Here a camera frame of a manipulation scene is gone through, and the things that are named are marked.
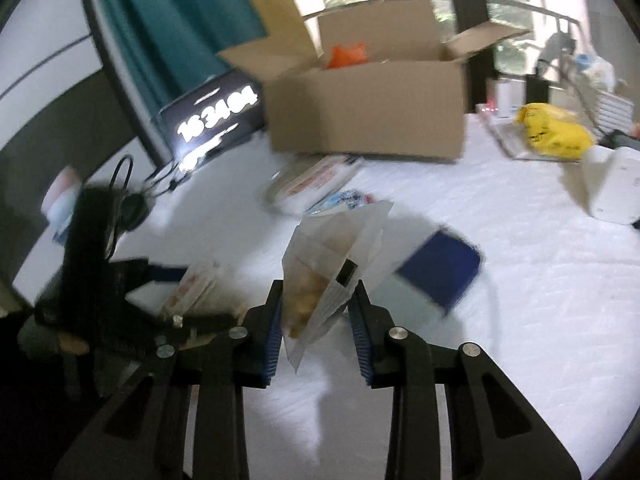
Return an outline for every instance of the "paper bag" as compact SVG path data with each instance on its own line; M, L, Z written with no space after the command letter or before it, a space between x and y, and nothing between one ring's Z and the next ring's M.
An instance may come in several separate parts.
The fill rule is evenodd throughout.
M296 370L306 346L328 331L380 252L391 206L385 201L308 216L296 227L282 259L282 333Z

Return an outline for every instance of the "number display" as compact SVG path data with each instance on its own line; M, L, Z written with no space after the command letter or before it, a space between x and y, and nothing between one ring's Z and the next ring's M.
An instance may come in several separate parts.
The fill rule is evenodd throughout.
M213 128L221 120L228 119L231 114L240 113L245 107L255 105L258 96L251 86L245 86L239 92L233 92L229 97L220 99L215 105L209 105L202 113L191 116L187 121L183 121L178 126L178 135L184 137L185 142L189 142L194 137L198 137L205 129Z

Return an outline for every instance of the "white table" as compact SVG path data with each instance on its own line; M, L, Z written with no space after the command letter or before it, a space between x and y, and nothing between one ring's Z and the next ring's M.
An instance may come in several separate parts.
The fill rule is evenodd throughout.
M260 304L298 222L261 203L286 160L266 138L225 153L162 197L116 256L214 257ZM428 217L480 247L484 271L455 311L409 328L435 344L483 346L588 478L640 404L638 233L585 213L578 166L509 160L475 116L456 164L369 161L348 187L401 205L413 216L404 228L419 231ZM147 291L145 301L155 310L161 298ZM391 392L365 386L339 324L297 376L281 355L272 386L246 391L252 478L383 478L390 409Z

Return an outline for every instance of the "cardboard box flap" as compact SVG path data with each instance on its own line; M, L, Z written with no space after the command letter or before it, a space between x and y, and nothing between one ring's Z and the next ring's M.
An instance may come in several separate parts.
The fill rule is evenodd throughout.
M306 50L272 36L228 48L218 55L261 82L318 64L315 51L310 56Z
M293 50L317 57L314 43L306 30L294 0L250 0L260 15L269 37L289 44Z
M510 27L500 23L484 22L460 32L444 44L445 60L465 60L500 40L521 36L525 28Z
M318 17L325 57L334 46L364 43L372 60L438 59L438 24L429 0L375 0Z

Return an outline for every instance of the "yellow plastic bag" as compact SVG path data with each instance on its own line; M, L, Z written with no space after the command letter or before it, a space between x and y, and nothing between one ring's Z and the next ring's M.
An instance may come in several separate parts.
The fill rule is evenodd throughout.
M546 103L524 105L517 123L527 127L529 145L543 155L581 158L594 145L588 131L569 112Z

